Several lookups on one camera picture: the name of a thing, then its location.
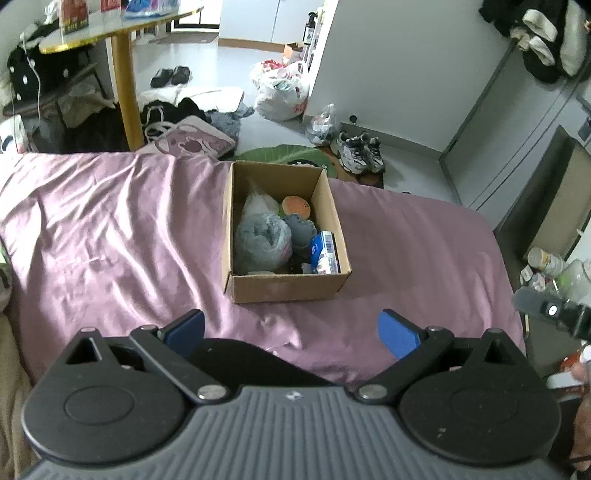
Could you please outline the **blue planet tissue pack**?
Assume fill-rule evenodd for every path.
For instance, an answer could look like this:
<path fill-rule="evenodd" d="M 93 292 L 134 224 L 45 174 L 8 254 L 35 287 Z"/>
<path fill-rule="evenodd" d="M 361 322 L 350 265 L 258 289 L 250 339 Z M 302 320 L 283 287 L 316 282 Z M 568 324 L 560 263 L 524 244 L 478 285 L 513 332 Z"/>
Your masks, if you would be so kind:
<path fill-rule="evenodd" d="M 335 250 L 335 236 L 332 232 L 321 231 L 311 240 L 311 271 L 315 274 L 339 274 L 339 260 Z"/>

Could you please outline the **grey pink plush toy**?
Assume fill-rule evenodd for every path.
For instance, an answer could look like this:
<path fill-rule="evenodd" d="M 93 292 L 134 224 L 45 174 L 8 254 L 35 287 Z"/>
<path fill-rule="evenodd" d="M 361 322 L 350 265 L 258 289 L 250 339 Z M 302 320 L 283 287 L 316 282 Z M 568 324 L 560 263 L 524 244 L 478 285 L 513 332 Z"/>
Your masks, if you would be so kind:
<path fill-rule="evenodd" d="M 242 218 L 233 248 L 236 274 L 274 272 L 287 264 L 293 253 L 290 228 L 277 214 Z"/>

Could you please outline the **black heart fabric pouch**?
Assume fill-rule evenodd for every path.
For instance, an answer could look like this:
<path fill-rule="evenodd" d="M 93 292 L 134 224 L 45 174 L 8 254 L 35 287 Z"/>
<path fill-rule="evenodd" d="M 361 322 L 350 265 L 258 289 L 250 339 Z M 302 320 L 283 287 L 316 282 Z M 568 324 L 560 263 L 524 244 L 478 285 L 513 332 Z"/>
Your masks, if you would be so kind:
<path fill-rule="evenodd" d="M 294 253 L 288 262 L 288 272 L 294 275 L 308 275 L 314 273 L 311 267 L 311 257 Z"/>

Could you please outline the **grey blue small pouch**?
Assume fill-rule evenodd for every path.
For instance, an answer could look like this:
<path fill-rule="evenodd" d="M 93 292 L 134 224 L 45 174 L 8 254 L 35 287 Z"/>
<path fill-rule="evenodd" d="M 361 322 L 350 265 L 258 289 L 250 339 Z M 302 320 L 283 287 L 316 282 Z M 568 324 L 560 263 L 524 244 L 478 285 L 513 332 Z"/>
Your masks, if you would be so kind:
<path fill-rule="evenodd" d="M 310 219 L 304 219 L 300 214 L 290 214 L 283 218 L 291 232 L 291 245 L 294 254 L 301 257 L 310 255 L 311 241 L 318 234 L 317 227 Z"/>

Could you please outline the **clear plastic bag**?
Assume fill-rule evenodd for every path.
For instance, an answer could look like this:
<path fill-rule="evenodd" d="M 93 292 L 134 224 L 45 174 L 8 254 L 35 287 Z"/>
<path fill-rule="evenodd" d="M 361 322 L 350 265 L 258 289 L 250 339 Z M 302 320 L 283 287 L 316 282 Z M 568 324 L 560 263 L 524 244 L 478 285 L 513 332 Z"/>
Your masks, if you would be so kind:
<path fill-rule="evenodd" d="M 280 212 L 280 204 L 273 199 L 262 187 L 252 179 L 249 179 L 249 193 L 246 195 L 242 208 L 242 217 L 246 218 L 259 214 L 277 214 Z"/>

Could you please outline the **hamburger plush toy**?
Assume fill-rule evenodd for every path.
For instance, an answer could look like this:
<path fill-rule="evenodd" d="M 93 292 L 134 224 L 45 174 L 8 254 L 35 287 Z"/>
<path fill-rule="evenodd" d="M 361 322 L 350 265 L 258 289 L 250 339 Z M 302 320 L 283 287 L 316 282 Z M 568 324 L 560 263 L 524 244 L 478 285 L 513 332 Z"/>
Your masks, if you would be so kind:
<path fill-rule="evenodd" d="M 298 215 L 303 220 L 311 217 L 311 205 L 300 196 L 287 196 L 280 203 L 280 216 Z"/>

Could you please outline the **brown folded board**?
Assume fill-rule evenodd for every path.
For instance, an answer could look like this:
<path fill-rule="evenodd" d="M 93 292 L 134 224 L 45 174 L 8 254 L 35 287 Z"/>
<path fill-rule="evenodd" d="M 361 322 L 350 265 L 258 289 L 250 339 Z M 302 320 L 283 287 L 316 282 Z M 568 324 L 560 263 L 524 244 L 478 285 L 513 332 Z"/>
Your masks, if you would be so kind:
<path fill-rule="evenodd" d="M 590 154 L 558 127 L 524 190 L 495 229 L 504 261 L 519 264 L 533 247 L 566 258 L 589 220 Z"/>

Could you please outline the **white black sneaker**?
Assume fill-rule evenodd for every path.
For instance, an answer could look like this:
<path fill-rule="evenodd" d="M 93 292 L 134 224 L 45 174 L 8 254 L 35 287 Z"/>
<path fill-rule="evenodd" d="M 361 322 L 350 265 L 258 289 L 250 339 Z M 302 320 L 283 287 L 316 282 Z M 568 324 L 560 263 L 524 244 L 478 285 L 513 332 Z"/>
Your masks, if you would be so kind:
<path fill-rule="evenodd" d="M 360 136 L 349 136 L 345 131 L 332 140 L 332 154 L 338 157 L 342 169 L 352 175 L 361 175 L 370 169 L 365 144 Z"/>
<path fill-rule="evenodd" d="M 374 174 L 383 174 L 386 166 L 381 154 L 381 140 L 378 136 L 370 137 L 368 133 L 363 133 L 363 151 L 365 151 L 366 161 L 370 170 Z"/>

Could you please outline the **pink bear cushion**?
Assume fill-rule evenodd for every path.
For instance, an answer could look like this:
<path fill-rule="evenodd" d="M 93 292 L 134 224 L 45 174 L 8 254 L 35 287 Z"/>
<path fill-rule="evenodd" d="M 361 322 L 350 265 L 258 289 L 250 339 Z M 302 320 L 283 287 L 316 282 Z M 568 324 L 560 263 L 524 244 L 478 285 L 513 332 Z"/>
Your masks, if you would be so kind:
<path fill-rule="evenodd" d="M 159 121 L 145 129 L 147 143 L 137 153 L 170 155 L 176 158 L 204 154 L 221 158 L 235 150 L 235 140 L 197 116 L 173 124 Z"/>

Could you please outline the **small grey plastic bag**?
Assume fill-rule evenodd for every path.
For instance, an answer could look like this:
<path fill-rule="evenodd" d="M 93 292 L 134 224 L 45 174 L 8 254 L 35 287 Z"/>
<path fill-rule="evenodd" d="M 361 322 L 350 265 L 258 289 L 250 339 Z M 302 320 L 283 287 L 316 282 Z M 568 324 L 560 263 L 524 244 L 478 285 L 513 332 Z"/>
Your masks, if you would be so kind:
<path fill-rule="evenodd" d="M 331 144 L 339 133 L 339 118 L 334 104 L 322 108 L 307 124 L 305 135 L 312 145 L 324 147 Z"/>

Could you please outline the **white red shopping bag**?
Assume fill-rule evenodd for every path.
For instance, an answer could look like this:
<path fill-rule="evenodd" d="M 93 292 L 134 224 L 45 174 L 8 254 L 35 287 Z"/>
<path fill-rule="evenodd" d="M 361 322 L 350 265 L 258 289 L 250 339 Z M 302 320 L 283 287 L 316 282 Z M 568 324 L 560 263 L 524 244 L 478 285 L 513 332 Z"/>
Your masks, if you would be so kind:
<path fill-rule="evenodd" d="M 264 60 L 252 66 L 256 87 L 254 110 L 267 120 L 284 122 L 304 113 L 310 92 L 308 66 L 303 61 L 283 64 Z"/>

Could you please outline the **round white gold table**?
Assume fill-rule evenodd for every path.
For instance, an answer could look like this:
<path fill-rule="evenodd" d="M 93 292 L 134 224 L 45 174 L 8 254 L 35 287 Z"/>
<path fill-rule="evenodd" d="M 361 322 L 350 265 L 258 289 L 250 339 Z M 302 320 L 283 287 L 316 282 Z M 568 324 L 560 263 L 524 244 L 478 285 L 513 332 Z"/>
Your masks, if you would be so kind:
<path fill-rule="evenodd" d="M 136 99 L 131 33 L 193 15 L 202 8 L 204 3 L 200 1 L 179 1 L 177 8 L 167 15 L 144 18 L 126 18 L 121 11 L 98 11 L 89 15 L 88 25 L 81 30 L 72 33 L 54 31 L 42 40 L 39 50 L 42 54 L 53 54 L 94 44 L 100 40 L 110 40 L 117 100 L 127 144 L 130 150 L 134 151 L 144 145 L 144 136 Z"/>

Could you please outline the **black spray bottle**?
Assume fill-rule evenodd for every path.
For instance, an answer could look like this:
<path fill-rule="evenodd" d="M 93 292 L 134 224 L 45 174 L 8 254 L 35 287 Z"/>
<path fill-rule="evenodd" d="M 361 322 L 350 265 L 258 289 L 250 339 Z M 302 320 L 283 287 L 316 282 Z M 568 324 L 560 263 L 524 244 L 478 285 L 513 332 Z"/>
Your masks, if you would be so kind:
<path fill-rule="evenodd" d="M 303 42 L 304 45 L 311 45 L 314 38 L 315 26 L 317 25 L 318 13 L 312 11 L 308 13 L 308 21 L 305 23 Z"/>

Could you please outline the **white kitchen cabinet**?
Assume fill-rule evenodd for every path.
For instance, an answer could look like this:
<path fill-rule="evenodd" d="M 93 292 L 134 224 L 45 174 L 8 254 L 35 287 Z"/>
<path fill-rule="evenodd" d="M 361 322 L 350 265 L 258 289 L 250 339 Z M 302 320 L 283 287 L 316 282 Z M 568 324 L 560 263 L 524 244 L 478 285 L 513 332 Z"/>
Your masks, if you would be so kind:
<path fill-rule="evenodd" d="M 322 4 L 320 0 L 223 1 L 219 40 L 246 48 L 301 41 L 308 17 Z"/>

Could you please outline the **blue white plastic bag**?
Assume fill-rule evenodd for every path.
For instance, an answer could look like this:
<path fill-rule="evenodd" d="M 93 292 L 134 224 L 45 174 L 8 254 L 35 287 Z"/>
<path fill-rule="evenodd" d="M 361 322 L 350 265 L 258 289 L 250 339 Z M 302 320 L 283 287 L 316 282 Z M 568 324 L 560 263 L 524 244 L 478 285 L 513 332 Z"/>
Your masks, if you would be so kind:
<path fill-rule="evenodd" d="M 124 10 L 124 17 L 129 19 L 162 17 L 176 12 L 178 4 L 178 0 L 129 0 Z"/>

